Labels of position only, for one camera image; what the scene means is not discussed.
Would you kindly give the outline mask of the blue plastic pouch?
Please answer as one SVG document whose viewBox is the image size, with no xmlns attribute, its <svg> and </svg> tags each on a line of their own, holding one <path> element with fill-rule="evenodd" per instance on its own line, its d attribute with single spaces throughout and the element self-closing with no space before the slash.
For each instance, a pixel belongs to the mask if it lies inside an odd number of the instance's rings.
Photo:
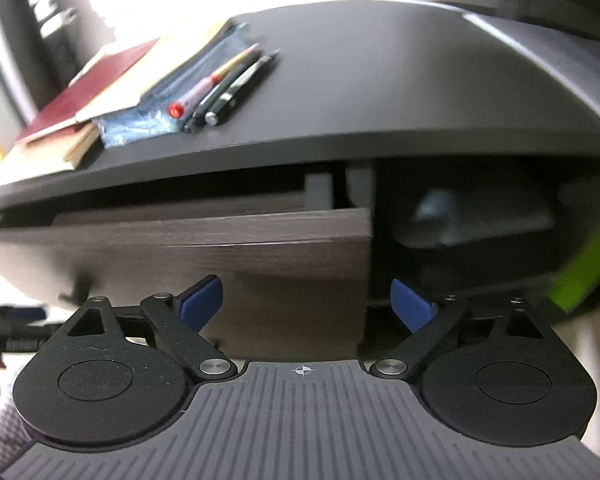
<svg viewBox="0 0 600 480">
<path fill-rule="evenodd" d="M 126 110 L 99 117 L 92 123 L 98 128 L 105 148 L 116 148 L 136 141 L 180 132 L 188 112 L 180 118 L 169 113 L 169 106 L 192 90 L 195 84 L 210 76 L 217 68 L 249 47 L 247 22 L 228 26 L 218 39 L 213 39 L 199 53 L 187 60 L 158 84 L 150 88 L 140 102 Z"/>
</svg>

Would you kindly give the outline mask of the orange yellow booklet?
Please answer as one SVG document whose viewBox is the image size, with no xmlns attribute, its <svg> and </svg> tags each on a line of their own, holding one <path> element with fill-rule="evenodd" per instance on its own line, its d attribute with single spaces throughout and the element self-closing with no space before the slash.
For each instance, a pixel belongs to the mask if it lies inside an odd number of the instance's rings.
<svg viewBox="0 0 600 480">
<path fill-rule="evenodd" d="M 234 18 L 227 18 L 213 24 L 194 26 L 186 32 L 181 30 L 162 36 L 139 61 L 82 107 L 74 118 L 77 122 L 87 122 L 94 117 L 137 106 L 151 88 L 234 25 Z"/>
</svg>

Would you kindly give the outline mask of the green paper bag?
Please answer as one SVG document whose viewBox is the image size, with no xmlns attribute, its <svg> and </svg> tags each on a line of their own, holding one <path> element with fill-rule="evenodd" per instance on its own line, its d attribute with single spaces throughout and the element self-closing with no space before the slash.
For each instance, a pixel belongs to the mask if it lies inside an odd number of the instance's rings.
<svg viewBox="0 0 600 480">
<path fill-rule="evenodd" d="M 571 313 L 600 284 L 600 227 L 573 256 L 547 295 L 562 312 Z"/>
</svg>

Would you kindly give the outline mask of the houndstooth trouser left leg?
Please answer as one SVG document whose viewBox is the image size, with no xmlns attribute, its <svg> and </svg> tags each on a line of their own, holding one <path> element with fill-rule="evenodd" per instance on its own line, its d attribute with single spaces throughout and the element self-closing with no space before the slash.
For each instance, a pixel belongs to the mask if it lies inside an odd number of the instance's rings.
<svg viewBox="0 0 600 480">
<path fill-rule="evenodd" d="M 30 441 L 14 404 L 5 404 L 0 411 L 0 469 Z"/>
</svg>

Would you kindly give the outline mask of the dark red booklet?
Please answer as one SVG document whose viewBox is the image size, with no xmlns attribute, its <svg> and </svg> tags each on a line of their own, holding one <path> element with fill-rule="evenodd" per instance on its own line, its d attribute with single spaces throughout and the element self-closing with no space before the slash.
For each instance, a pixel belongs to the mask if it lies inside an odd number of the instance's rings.
<svg viewBox="0 0 600 480">
<path fill-rule="evenodd" d="M 106 50 L 35 116 L 33 122 L 16 137 L 15 144 L 27 144 L 79 124 L 81 110 L 123 76 L 156 42 L 157 39 L 151 39 L 118 52 Z"/>
</svg>

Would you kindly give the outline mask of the dark wooden drawer cabinet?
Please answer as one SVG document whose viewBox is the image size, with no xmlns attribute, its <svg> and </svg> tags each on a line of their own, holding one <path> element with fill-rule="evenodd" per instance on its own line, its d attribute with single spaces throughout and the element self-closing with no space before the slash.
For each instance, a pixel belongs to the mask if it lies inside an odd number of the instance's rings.
<svg viewBox="0 0 600 480">
<path fill-rule="evenodd" d="M 225 123 L 122 148 L 81 169 L 0 188 L 5 214 L 52 222 L 92 209 L 298 194 L 309 210 L 372 220 L 364 330 L 355 356 L 399 335 L 393 280 L 423 295 L 542 301 L 600 226 L 600 120 L 488 21 L 388 2 L 252 14 L 280 58 Z M 415 249 L 396 227 L 433 188 L 542 197 L 554 226 Z"/>
</svg>

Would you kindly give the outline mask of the tan kraft notebook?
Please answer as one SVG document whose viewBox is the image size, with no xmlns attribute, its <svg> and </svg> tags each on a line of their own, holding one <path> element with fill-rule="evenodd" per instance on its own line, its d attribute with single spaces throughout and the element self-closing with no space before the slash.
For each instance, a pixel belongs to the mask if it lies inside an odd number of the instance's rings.
<svg viewBox="0 0 600 480">
<path fill-rule="evenodd" d="M 15 145 L 0 162 L 0 186 L 73 171 L 99 139 L 91 122 Z"/>
</svg>

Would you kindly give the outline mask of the black silver pen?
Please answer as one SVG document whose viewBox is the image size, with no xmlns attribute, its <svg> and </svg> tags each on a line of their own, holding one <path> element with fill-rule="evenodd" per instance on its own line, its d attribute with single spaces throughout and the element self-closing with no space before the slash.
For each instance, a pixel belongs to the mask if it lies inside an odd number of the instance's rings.
<svg viewBox="0 0 600 480">
<path fill-rule="evenodd" d="M 272 70 L 280 50 L 261 56 L 257 62 L 246 68 L 222 93 L 213 101 L 204 113 L 204 122 L 217 126 L 233 113 L 235 107 L 260 84 L 261 80 Z"/>
</svg>

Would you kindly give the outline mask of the drawer dark wood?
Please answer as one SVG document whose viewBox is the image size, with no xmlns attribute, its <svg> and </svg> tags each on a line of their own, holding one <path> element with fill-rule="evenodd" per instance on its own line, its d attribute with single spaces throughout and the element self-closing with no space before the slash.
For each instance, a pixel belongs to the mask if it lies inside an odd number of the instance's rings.
<svg viewBox="0 0 600 480">
<path fill-rule="evenodd" d="M 60 214 L 5 214 L 0 274 L 66 308 L 223 283 L 204 336 L 234 358 L 338 360 L 364 330 L 372 220 L 365 208 L 309 210 L 298 194 Z"/>
</svg>

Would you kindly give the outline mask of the grey blue folded cushion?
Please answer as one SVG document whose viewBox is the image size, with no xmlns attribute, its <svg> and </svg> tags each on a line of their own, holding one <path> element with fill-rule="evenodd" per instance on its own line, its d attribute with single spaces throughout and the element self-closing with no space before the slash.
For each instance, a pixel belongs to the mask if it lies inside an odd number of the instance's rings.
<svg viewBox="0 0 600 480">
<path fill-rule="evenodd" d="M 396 241 L 415 249 L 448 248 L 543 232 L 553 226 L 546 201 L 528 191 L 433 188 L 396 227 Z"/>
</svg>

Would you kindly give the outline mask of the black power strip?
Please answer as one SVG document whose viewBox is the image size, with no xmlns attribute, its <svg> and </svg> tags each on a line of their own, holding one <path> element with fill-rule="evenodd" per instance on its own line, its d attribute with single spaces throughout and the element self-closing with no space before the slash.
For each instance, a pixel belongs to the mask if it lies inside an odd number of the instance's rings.
<svg viewBox="0 0 600 480">
<path fill-rule="evenodd" d="M 78 26 L 80 14 L 72 0 L 23 0 L 34 42 L 58 90 L 64 90 L 79 73 Z"/>
</svg>

